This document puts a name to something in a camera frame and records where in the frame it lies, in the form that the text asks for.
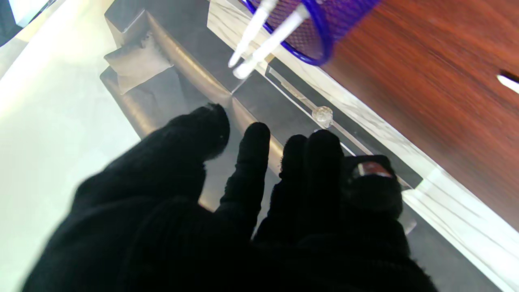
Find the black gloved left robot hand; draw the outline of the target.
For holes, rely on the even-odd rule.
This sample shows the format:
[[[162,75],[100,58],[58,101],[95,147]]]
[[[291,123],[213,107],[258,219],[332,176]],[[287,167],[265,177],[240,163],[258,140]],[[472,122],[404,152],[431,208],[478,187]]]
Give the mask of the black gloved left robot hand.
[[[383,155],[345,157],[321,129],[286,143],[257,224],[270,130],[250,124],[215,211],[206,161],[229,141],[221,105],[152,132],[76,190],[23,292],[435,292],[410,258],[401,186]]]

